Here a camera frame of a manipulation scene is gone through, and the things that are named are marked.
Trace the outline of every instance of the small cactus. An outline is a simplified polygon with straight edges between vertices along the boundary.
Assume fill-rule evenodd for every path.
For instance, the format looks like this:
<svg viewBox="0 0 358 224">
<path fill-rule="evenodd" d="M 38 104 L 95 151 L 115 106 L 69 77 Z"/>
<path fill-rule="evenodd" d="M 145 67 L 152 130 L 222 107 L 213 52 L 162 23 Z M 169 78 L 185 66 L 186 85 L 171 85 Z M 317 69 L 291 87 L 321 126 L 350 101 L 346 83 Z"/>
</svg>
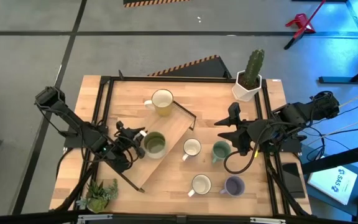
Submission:
<svg viewBox="0 0 358 224">
<path fill-rule="evenodd" d="M 243 74 L 240 74 L 239 84 L 246 88 L 247 90 L 253 90 L 257 88 L 259 83 L 257 81 L 257 77 L 262 67 L 263 61 L 265 57 L 264 50 L 255 50 L 249 56 L 248 65 L 246 71 Z"/>
</svg>

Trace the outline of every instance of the smartphone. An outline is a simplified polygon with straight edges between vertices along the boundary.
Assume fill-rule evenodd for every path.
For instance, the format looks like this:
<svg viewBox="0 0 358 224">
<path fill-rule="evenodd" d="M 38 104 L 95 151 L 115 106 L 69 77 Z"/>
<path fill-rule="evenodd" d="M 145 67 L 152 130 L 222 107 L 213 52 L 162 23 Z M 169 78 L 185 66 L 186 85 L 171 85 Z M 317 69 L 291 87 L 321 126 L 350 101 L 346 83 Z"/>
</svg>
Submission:
<svg viewBox="0 0 358 224">
<path fill-rule="evenodd" d="M 305 198 L 302 181 L 296 163 L 283 164 L 283 176 L 287 189 L 294 198 Z"/>
</svg>

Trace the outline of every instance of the artificial plant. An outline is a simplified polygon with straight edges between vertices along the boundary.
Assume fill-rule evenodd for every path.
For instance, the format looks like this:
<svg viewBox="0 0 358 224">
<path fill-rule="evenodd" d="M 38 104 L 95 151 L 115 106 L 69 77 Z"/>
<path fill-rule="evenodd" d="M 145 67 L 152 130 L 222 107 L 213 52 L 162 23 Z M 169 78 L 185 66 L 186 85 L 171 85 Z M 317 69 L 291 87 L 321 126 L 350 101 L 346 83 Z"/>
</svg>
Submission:
<svg viewBox="0 0 358 224">
<path fill-rule="evenodd" d="M 95 181 L 91 180 L 91 184 L 87 185 L 88 192 L 81 200 L 76 201 L 80 209 L 88 207 L 92 212 L 99 213 L 106 208 L 111 199 L 116 199 L 118 196 L 117 179 L 114 179 L 112 185 L 103 188 L 103 181 L 98 185 Z"/>
<path fill-rule="evenodd" d="M 238 83 L 246 88 L 247 90 L 253 90 L 259 86 L 259 81 L 257 79 L 260 68 L 262 67 L 265 57 L 265 51 L 255 50 L 249 56 L 248 65 L 246 71 L 239 75 Z"/>
</svg>

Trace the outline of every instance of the dark green mug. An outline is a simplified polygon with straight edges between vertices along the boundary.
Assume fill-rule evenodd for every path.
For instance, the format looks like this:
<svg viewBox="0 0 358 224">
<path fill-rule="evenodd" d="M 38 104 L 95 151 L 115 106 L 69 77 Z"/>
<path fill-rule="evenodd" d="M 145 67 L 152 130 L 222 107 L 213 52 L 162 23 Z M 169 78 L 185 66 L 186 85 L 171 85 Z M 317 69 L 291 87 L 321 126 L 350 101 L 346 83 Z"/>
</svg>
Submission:
<svg viewBox="0 0 358 224">
<path fill-rule="evenodd" d="M 222 161 L 231 152 L 230 145 L 225 141 L 218 141 L 212 148 L 212 163 Z"/>
<path fill-rule="evenodd" d="M 143 140 L 146 154 L 153 159 L 160 159 L 167 153 L 165 137 L 159 132 L 147 133 Z"/>
</svg>

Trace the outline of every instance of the gray concrete floor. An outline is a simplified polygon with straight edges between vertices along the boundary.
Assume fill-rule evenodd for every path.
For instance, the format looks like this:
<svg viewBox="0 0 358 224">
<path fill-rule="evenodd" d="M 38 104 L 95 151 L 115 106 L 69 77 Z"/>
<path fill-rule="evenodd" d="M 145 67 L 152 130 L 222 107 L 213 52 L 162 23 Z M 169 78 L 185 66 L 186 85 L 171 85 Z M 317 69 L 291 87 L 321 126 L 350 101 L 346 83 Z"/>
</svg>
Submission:
<svg viewBox="0 0 358 224">
<path fill-rule="evenodd" d="M 0 0 L 0 30 L 71 30 L 80 0 Z M 358 9 L 358 0 L 351 0 Z M 284 24 L 301 12 L 308 15 L 316 2 L 290 0 L 191 0 L 158 6 L 123 8 L 120 1 L 88 1 L 80 30 L 106 31 L 291 31 Z M 282 79 L 288 102 L 308 102 L 308 97 L 331 90 L 340 102 L 358 95 L 358 85 L 320 85 L 321 75 L 351 77 L 358 73 L 358 37 L 338 32 L 358 32 L 344 3 L 326 3 L 313 20 L 330 37 L 305 37 L 289 50 L 288 36 L 104 36 L 77 37 L 62 83 L 67 104 L 74 108 L 83 75 L 146 75 L 209 55 L 220 55 L 232 75 L 243 70 L 249 54 L 265 50 L 261 74 Z M 33 105 L 44 86 L 53 85 L 68 36 L 0 36 L 0 215 L 8 214 L 39 128 L 41 115 Z M 358 100 L 343 107 L 348 110 Z M 59 128 L 67 126 L 59 119 Z M 358 121 L 358 110 L 317 124 L 322 133 Z M 311 136 L 304 143 L 308 144 Z M 358 146 L 358 132 L 333 137 L 349 148 Z M 48 129 L 24 213 L 48 210 L 55 168 L 64 139 Z M 327 142 L 326 153 L 342 152 Z M 319 217 L 350 220 L 350 216 L 311 198 Z"/>
</svg>

